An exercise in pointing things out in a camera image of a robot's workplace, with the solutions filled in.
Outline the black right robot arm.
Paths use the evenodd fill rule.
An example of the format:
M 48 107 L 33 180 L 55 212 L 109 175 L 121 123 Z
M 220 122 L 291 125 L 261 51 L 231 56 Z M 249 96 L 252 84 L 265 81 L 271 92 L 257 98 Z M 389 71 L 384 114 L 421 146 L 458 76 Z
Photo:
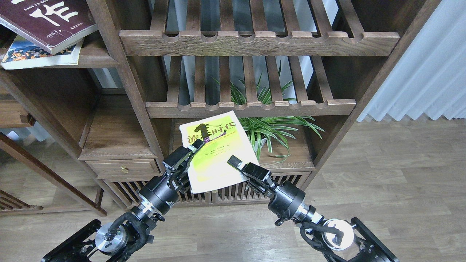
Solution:
M 300 229 L 303 240 L 321 252 L 328 262 L 343 262 L 335 254 L 355 243 L 359 252 L 352 262 L 397 262 L 398 258 L 376 237 L 371 230 L 354 217 L 351 222 L 343 219 L 324 219 L 316 209 L 305 204 L 305 192 L 289 181 L 278 184 L 271 172 L 254 163 L 246 163 L 235 156 L 228 164 L 248 179 L 246 183 L 258 194 L 270 198 L 268 209 L 278 216 L 275 225 L 293 221 Z

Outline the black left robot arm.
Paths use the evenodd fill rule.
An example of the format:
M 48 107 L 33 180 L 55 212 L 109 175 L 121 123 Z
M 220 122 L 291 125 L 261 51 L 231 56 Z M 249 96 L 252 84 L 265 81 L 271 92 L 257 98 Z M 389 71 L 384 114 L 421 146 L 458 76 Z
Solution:
M 101 225 L 92 220 L 63 243 L 46 254 L 43 262 L 89 262 L 90 257 L 100 251 L 109 256 L 110 262 L 125 262 L 145 244 L 152 243 L 150 232 L 158 221 L 185 193 L 189 179 L 187 170 L 193 156 L 203 147 L 198 139 L 187 147 L 180 146 L 164 161 L 165 173 L 153 177 L 139 190 L 141 201 L 112 223 Z

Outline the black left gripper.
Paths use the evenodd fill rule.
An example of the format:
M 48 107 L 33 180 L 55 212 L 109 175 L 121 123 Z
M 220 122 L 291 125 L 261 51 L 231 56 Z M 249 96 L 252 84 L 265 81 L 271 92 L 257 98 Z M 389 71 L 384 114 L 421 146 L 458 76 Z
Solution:
M 153 177 L 139 191 L 142 201 L 138 205 L 146 216 L 154 213 L 165 215 L 178 201 L 177 192 L 186 193 L 190 187 L 188 167 L 193 156 L 205 145 L 197 139 L 187 147 L 180 146 L 162 163 L 166 172 L 163 176 Z

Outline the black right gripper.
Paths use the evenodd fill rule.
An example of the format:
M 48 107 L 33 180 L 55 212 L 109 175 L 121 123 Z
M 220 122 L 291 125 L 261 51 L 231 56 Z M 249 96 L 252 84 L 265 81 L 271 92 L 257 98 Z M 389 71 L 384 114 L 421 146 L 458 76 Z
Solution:
M 249 179 L 247 185 L 258 194 L 270 198 L 268 209 L 277 215 L 278 222 L 292 219 L 303 222 L 306 218 L 306 208 L 303 204 L 305 193 L 289 181 L 277 185 L 271 178 L 271 172 L 255 163 L 246 163 L 231 156 L 227 163 L 240 171 Z

